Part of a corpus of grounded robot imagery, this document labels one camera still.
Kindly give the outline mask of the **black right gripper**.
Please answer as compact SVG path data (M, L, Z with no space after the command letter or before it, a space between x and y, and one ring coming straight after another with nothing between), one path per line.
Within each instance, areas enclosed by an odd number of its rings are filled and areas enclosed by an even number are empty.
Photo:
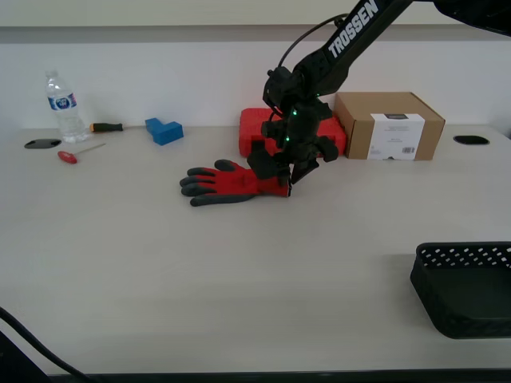
M318 157L326 163L339 157L335 142L318 135L320 123L331 117L328 104L312 99L295 103L271 122L271 138L279 151L273 156L262 140L255 141L247 158L260 194L289 197L292 187L319 166Z

